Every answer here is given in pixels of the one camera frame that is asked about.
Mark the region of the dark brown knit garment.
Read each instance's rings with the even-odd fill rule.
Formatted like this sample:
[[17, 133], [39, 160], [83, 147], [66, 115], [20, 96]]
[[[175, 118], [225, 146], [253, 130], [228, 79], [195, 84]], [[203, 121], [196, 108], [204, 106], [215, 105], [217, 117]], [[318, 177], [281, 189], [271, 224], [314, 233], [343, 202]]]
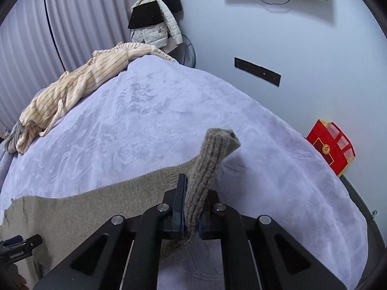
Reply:
[[15, 153], [17, 152], [16, 145], [21, 137], [21, 135], [24, 133], [24, 126], [20, 121], [18, 121], [14, 126], [13, 129], [10, 131], [10, 134], [5, 139], [5, 145], [4, 149], [9, 153]]

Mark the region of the cream striped garment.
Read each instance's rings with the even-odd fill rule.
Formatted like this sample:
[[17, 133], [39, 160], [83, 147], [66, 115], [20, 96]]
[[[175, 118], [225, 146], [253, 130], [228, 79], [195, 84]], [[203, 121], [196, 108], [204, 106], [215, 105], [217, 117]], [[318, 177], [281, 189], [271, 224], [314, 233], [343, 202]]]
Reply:
[[65, 71], [57, 81], [36, 94], [19, 116], [18, 121], [25, 130], [17, 142], [17, 152], [24, 154], [36, 137], [46, 136], [81, 99], [145, 55], [176, 61], [156, 46], [119, 43], [111, 49], [94, 51], [87, 63], [74, 71]]

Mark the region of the grey pleated curtain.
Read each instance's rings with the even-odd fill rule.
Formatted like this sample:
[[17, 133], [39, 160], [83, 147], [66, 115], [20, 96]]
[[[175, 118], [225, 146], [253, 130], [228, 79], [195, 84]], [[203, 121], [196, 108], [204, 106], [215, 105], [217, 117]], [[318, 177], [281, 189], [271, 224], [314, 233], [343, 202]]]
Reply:
[[18, 0], [1, 24], [1, 129], [93, 51], [129, 42], [127, 9], [135, 1]]

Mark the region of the red gift box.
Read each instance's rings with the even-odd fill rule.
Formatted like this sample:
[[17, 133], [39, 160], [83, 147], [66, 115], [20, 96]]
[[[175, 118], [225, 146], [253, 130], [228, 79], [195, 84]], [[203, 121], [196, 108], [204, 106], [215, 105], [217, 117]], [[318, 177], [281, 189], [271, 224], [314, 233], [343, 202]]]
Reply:
[[356, 157], [352, 143], [334, 122], [318, 119], [306, 139], [338, 177]]

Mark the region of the black standing fan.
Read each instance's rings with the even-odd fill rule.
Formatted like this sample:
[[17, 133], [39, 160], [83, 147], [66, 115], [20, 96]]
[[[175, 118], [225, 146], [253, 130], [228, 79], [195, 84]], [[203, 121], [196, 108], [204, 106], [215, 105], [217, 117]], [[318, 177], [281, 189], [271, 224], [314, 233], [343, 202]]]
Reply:
[[183, 43], [169, 53], [179, 64], [196, 68], [197, 58], [194, 46], [186, 35], [182, 35]]

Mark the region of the olive brown knit sweater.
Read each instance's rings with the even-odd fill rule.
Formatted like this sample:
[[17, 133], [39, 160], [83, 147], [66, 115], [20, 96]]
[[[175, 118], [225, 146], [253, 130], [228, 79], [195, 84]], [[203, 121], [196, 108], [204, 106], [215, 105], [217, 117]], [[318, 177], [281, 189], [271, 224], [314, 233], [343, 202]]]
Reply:
[[181, 242], [163, 244], [161, 257], [165, 259], [196, 235], [205, 197], [221, 163], [240, 145], [232, 130], [211, 128], [200, 153], [183, 164], [67, 198], [15, 199], [4, 212], [1, 238], [40, 234], [43, 248], [35, 255], [36, 261], [53, 268], [114, 215], [135, 217], [161, 203], [165, 192], [177, 186], [179, 175], [186, 174], [183, 212], [188, 235]]

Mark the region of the black wall bracket strip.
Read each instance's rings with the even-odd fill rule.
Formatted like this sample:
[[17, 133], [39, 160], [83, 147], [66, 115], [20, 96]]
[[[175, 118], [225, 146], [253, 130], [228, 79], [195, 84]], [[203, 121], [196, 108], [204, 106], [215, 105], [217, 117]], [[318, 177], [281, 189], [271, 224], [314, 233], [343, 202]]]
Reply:
[[234, 67], [261, 78], [276, 87], [279, 87], [280, 85], [281, 75], [266, 69], [265, 67], [253, 64], [241, 58], [234, 58]]

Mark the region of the lavender plush bed blanket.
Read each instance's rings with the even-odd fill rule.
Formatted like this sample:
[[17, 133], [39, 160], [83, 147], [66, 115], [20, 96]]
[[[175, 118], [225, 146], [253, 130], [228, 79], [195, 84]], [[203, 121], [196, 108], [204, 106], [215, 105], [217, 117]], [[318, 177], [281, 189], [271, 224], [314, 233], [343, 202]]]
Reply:
[[1, 153], [1, 209], [36, 195], [77, 195], [195, 157], [210, 128], [241, 145], [223, 161], [220, 199], [273, 217], [348, 289], [368, 257], [366, 220], [319, 152], [230, 83], [144, 56], [79, 102], [23, 155]]

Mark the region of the white puffer jacket hanging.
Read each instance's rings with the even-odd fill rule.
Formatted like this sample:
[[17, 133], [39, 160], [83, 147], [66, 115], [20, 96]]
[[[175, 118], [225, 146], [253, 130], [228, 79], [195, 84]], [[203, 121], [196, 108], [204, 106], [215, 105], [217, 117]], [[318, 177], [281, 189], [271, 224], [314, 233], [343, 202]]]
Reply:
[[137, 0], [129, 9], [131, 41], [156, 46], [170, 53], [183, 37], [179, 25], [162, 0]]

